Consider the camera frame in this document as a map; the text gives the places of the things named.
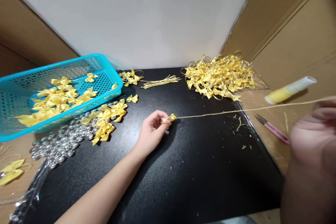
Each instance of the glue stick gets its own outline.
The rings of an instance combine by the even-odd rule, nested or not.
[[[316,80],[313,77],[306,76],[296,82],[293,82],[292,84],[275,90],[274,92],[265,96],[265,100],[271,104],[282,102],[314,83],[316,83]]]

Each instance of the person's right hand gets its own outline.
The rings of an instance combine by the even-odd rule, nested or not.
[[[336,175],[336,96],[316,103],[311,114],[290,133],[292,158],[303,165]]]
[[[169,119],[161,124],[167,117],[167,113],[156,110],[142,123],[139,139],[134,147],[142,157],[147,157],[160,143],[163,134],[171,125]]]

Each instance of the blue mesh basket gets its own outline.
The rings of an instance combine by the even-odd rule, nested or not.
[[[84,79],[90,72],[99,77],[95,78],[94,82],[85,82]],[[38,90],[54,87],[50,80],[60,79],[62,76],[72,80],[72,86],[77,89],[79,95],[82,95],[90,87],[93,87],[93,91],[99,92],[91,101],[32,127],[26,127],[14,118],[15,116],[35,112],[31,110],[34,102],[30,98],[38,98]],[[117,82],[118,87],[111,90],[115,82]],[[2,77],[0,78],[0,142],[10,141],[27,133],[48,131],[62,122],[120,95],[122,86],[122,79],[102,54],[90,54]]]

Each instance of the black table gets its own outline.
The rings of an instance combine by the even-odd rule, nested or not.
[[[54,223],[135,145],[142,121],[156,109],[177,116],[236,110],[225,98],[188,90],[180,68],[144,70],[145,80],[182,78],[149,89],[122,88],[127,114],[112,139],[81,143],[74,157],[48,173],[40,202],[25,223]],[[177,119],[145,160],[109,223],[205,223],[279,207],[283,178],[253,129],[236,131],[239,113]]]

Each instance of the pink scissors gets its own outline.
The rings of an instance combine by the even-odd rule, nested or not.
[[[277,138],[279,138],[283,143],[289,144],[289,139],[284,134],[281,133],[273,124],[269,123],[265,118],[261,115],[257,114],[255,116],[259,122],[261,122],[269,131],[271,131]]]

